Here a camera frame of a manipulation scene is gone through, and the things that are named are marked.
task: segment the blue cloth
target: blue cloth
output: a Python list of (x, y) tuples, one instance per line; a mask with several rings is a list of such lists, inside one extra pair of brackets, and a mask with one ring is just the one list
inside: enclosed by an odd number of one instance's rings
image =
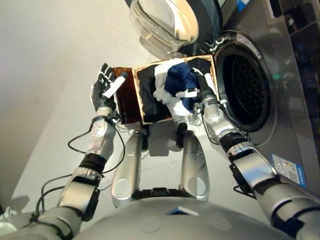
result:
[[(199, 88), (196, 75), (190, 71), (188, 63), (183, 62), (169, 68), (164, 83), (164, 89), (173, 97), (176, 93), (187, 89)], [(182, 97), (183, 106), (190, 112), (193, 112), (194, 103), (198, 102), (197, 97)]]

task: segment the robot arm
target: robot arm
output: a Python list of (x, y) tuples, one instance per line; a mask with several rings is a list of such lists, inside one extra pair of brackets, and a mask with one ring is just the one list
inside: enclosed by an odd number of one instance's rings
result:
[(111, 68), (106, 63), (102, 66), (96, 83), (91, 87), (91, 101), (97, 116), (90, 126), (93, 138), (89, 151), (64, 187), (58, 207), (35, 216), (29, 225), (3, 236), (2, 240), (72, 239), (79, 233), (82, 221), (92, 219), (100, 194), (98, 186), (102, 172), (114, 148), (116, 104), (113, 94), (127, 77), (123, 73), (115, 79)]
[(296, 239), (320, 239), (319, 203), (280, 181), (270, 162), (226, 118), (200, 75), (198, 79), (209, 137), (224, 149), (242, 191), (255, 195), (273, 227)]

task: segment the laundry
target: laundry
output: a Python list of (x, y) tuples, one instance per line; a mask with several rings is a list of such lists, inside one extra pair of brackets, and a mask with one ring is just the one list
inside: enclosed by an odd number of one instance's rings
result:
[(180, 98), (172, 96), (165, 90), (165, 82), (167, 79), (168, 70), (172, 66), (183, 62), (183, 59), (175, 58), (168, 60), (166, 63), (158, 65), (154, 68), (155, 91), (153, 96), (167, 106), (173, 119), (175, 119), (177, 116), (189, 116), (191, 114), (191, 112), (184, 107)]
[(139, 94), (142, 100), (142, 110), (144, 112), (143, 121), (155, 123), (170, 116), (168, 108), (153, 97), (155, 86), (155, 67), (151, 65), (137, 73), (140, 82)]
[(210, 74), (211, 62), (206, 59), (196, 57), (188, 61), (187, 63), (189, 64), (192, 71), (199, 71), (200, 73), (202, 73), (208, 86), (213, 90), (214, 94), (217, 95), (216, 88), (214, 86), (212, 76)]
[[(183, 92), (189, 89), (199, 88), (197, 77), (191, 72), (188, 63), (183, 62), (172, 66), (167, 73), (167, 77), (164, 84), (164, 89), (176, 96), (178, 92)], [(193, 112), (194, 103), (198, 101), (195, 97), (182, 97), (181, 98), (183, 106), (190, 112)]]

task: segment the wire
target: wire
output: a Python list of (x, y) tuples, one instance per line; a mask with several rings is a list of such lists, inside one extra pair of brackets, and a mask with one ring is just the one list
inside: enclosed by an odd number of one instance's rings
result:
[[(73, 139), (71, 139), (71, 140), (68, 142), (68, 147), (71, 148), (72, 150), (75, 150), (75, 151), (78, 152), (78, 153), (84, 153), (84, 154), (85, 154), (85, 152), (73, 148), (72, 146), (70, 146), (70, 144), (71, 144), (73, 141), (75, 141), (76, 139), (79, 139), (79, 138), (87, 135), (88, 133), (90, 133), (91, 129), (92, 129), (92, 125), (90, 126), (90, 128), (89, 128), (89, 130), (88, 130), (87, 132), (82, 133), (82, 134), (74, 137)], [(103, 174), (107, 174), (107, 173), (113, 171), (114, 169), (116, 169), (116, 168), (123, 162), (123, 160), (124, 160), (124, 158), (125, 158), (125, 154), (126, 154), (126, 146), (125, 146), (124, 140), (123, 140), (123, 138), (121, 137), (121, 134), (119, 133), (119, 131), (118, 131), (115, 127), (114, 127), (114, 129), (116, 130), (117, 134), (118, 134), (119, 137), (120, 137), (120, 140), (121, 140), (121, 143), (122, 143), (122, 146), (123, 146), (123, 155), (122, 155), (121, 160), (118, 162), (118, 164), (117, 164), (116, 166), (114, 166), (113, 168), (111, 168), (111, 169), (109, 169), (109, 170), (107, 170), (107, 171), (104, 171)], [(71, 177), (71, 176), (72, 176), (72, 173), (67, 174), (67, 175), (63, 175), (63, 176), (58, 176), (58, 177), (55, 177), (55, 178), (52, 178), (52, 179), (46, 181), (46, 182), (42, 185), (42, 187), (41, 187), (41, 197), (39, 198), (38, 203), (37, 203), (38, 206), (36, 207), (36, 215), (37, 215), (37, 216), (38, 216), (39, 213), (40, 213), (40, 211), (39, 211), (40, 203), (41, 203), (42, 212), (43, 212), (43, 213), (45, 212), (45, 201), (44, 201), (44, 197), (45, 197), (46, 194), (49, 193), (48, 191), (47, 191), (47, 192), (44, 192), (44, 191), (45, 191), (45, 187), (46, 187), (49, 183), (52, 183), (52, 182), (57, 181), (57, 180), (60, 180), (60, 179), (68, 178), (68, 177)]]
[(48, 195), (49, 193), (52, 193), (53, 191), (57, 191), (57, 190), (60, 190), (60, 189), (63, 189), (65, 186), (58, 186), (58, 187), (55, 187), (55, 188), (52, 188), (48, 191), (46, 191), (43, 195), (41, 195), (41, 197), (38, 199), (38, 201), (36, 202), (36, 206), (35, 206), (35, 215), (36, 216), (40, 216), (40, 211), (39, 211), (39, 207), (40, 207), (40, 203), (41, 201), (44, 201), (45, 200), (45, 196)]
[(100, 190), (100, 192), (102, 192), (102, 191), (110, 188), (111, 186), (112, 186), (112, 182), (108, 186), (106, 186), (105, 188), (102, 188), (102, 189), (99, 189), (99, 190)]
[(209, 141), (210, 141), (212, 144), (214, 144), (214, 145), (219, 145), (218, 143), (216, 143), (216, 142), (214, 142), (214, 141), (212, 141), (212, 140), (210, 139), (208, 130), (207, 130), (206, 125), (205, 125), (204, 115), (203, 115), (203, 114), (201, 115), (201, 118), (202, 118), (202, 124), (203, 124), (203, 126), (204, 126), (205, 133), (206, 133)]
[[(41, 187), (41, 197), (43, 198), (44, 196), (44, 191), (45, 191), (45, 187), (49, 184), (49, 183), (52, 183), (54, 181), (57, 181), (57, 180), (60, 180), (60, 179), (65, 179), (65, 178), (68, 178), (68, 177), (71, 177), (72, 176), (72, 173), (71, 174), (67, 174), (67, 175), (63, 175), (63, 176), (58, 176), (58, 177), (55, 177), (55, 178), (52, 178), (48, 181), (46, 181), (42, 187)], [(41, 201), (42, 205), (41, 205), (41, 208), (42, 208), (42, 213), (45, 212), (45, 201), (42, 200)]]
[(255, 199), (255, 200), (257, 199), (254, 195), (251, 195), (251, 194), (249, 194), (249, 193), (246, 193), (246, 192), (237, 190), (238, 188), (240, 188), (239, 185), (238, 185), (238, 186), (235, 186), (235, 187), (233, 188), (233, 191), (235, 191), (235, 192), (237, 192), (237, 193), (239, 193), (239, 194), (245, 195), (245, 196), (247, 196), (247, 197), (249, 197), (249, 198), (252, 198), (252, 199)]
[(119, 135), (119, 138), (121, 140), (121, 143), (122, 143), (122, 146), (123, 146), (123, 154), (122, 154), (122, 158), (121, 160), (117, 163), (117, 165), (115, 165), (113, 168), (107, 170), (107, 171), (104, 171), (102, 174), (107, 174), (113, 170), (115, 170), (123, 161), (124, 161), (124, 158), (125, 158), (125, 155), (126, 155), (126, 146), (125, 146), (125, 143), (124, 143), (124, 140), (122, 139), (121, 135), (120, 135), (120, 132), (118, 131), (118, 129), (116, 127), (114, 127), (114, 129), (116, 130), (116, 132), (118, 133)]
[(82, 134), (80, 134), (80, 135), (72, 138), (72, 139), (68, 142), (68, 147), (71, 148), (72, 150), (76, 151), (77, 153), (86, 154), (85, 151), (78, 150), (78, 149), (74, 148), (73, 146), (71, 146), (71, 143), (72, 143), (73, 141), (79, 139), (79, 138), (84, 137), (85, 135), (87, 135), (87, 134), (90, 133), (90, 132), (91, 132), (91, 127), (90, 127), (90, 129), (89, 129), (88, 131), (86, 131), (86, 132), (84, 132), (84, 133), (82, 133)]

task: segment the washing machine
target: washing machine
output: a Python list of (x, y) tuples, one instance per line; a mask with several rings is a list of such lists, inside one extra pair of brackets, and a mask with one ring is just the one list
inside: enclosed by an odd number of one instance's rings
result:
[(160, 59), (212, 54), (227, 117), (284, 181), (320, 195), (319, 2), (133, 0)]

